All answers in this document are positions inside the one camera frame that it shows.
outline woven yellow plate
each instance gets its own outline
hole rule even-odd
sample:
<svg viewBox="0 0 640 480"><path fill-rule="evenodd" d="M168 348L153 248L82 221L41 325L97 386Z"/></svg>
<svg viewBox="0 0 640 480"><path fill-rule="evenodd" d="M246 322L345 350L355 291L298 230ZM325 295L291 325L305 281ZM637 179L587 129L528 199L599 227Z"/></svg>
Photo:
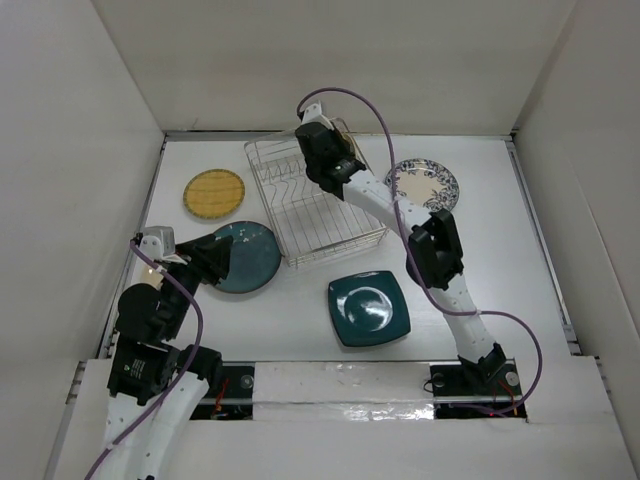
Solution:
<svg viewBox="0 0 640 480"><path fill-rule="evenodd" d="M199 218L213 219L229 215L244 199L244 182L229 170L202 172L184 189L182 201Z"/></svg>

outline wire dish rack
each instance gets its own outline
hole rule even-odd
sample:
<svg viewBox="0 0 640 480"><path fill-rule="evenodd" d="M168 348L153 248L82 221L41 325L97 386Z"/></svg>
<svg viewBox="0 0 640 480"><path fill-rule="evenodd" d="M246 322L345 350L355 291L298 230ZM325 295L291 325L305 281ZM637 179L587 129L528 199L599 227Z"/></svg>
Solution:
<svg viewBox="0 0 640 480"><path fill-rule="evenodd" d="M343 120L332 121L341 132L349 132ZM357 157L367 165L353 144ZM323 192L307 178L293 130L247 142L245 152L289 266L374 247L386 235L388 229L376 218Z"/></svg>

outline white table surface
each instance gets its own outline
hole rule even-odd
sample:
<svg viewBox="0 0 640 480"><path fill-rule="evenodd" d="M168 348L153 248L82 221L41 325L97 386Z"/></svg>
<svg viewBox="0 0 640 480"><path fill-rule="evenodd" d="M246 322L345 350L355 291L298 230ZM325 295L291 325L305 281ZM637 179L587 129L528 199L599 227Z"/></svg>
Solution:
<svg viewBox="0 0 640 480"><path fill-rule="evenodd" d="M380 136L357 141L379 177L389 169ZM537 244L504 141L487 138L395 136L398 160L424 157L448 167L461 188L454 209L464 249L465 276L479 308L502 309L525 319L546 357L566 358L558 302ZM219 221L189 214L182 193L189 180L211 168L226 168L245 182L244 202ZM182 242L238 220L268 225L244 152L244 142L169 142L164 152L146 225L170 225ZM456 358L450 331L405 271L405 253L393 233L367 253L328 265L296 271L282 265L262 289L230 295L201 287L196 298L205 314L203 345L220 350L227 361L282 360L434 360ZM370 270L391 270L411 314L411 333L377 348L344 348L338 342L327 308L327 285L337 278ZM138 262L132 281L141 278ZM534 358L520 327L502 318L485 318L507 355L521 362ZM190 310L175 341L184 347L195 336Z"/></svg>

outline blue patterned plate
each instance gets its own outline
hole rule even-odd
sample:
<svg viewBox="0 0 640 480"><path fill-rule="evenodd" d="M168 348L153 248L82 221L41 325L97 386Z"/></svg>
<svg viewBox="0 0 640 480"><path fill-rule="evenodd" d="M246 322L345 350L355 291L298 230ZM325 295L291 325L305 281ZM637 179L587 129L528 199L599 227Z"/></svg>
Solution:
<svg viewBox="0 0 640 480"><path fill-rule="evenodd" d="M395 166L398 194L413 203L422 205L432 212L441 208L453 210L460 197L460 187L456 177L445 167L433 160L412 158ZM391 171L384 179L391 186Z"/></svg>

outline white panel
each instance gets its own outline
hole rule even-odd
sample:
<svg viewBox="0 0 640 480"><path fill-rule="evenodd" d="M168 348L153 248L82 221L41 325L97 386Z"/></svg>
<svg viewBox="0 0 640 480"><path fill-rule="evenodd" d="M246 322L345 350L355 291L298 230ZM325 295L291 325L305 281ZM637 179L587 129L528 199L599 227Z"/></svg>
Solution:
<svg viewBox="0 0 640 480"><path fill-rule="evenodd" d="M557 373L593 371L592 360L580 360L578 370ZM550 376L556 373L553 367L549 371ZM108 362L87 365L56 480L83 478L99 453L108 373ZM580 373L578 378L584 388L585 376ZM608 411L601 391L593 384L556 402L553 395L541 397L588 418ZM503 419L189 422L166 480L209 480L211 472L243 480L635 479L613 416L598 416L594 422L575 418L549 424Z"/></svg>
<svg viewBox="0 0 640 480"><path fill-rule="evenodd" d="M42 480L77 363L0 367L0 478Z"/></svg>
<svg viewBox="0 0 640 480"><path fill-rule="evenodd" d="M0 362L77 361L95 353L162 134L87 1L0 2L0 64Z"/></svg>
<svg viewBox="0 0 640 480"><path fill-rule="evenodd" d="M579 2L517 146L585 352L640 465L640 3Z"/></svg>
<svg viewBox="0 0 640 480"><path fill-rule="evenodd" d="M394 132L478 135L510 131L575 0L94 3L164 129L286 128L333 85L370 97Z"/></svg>

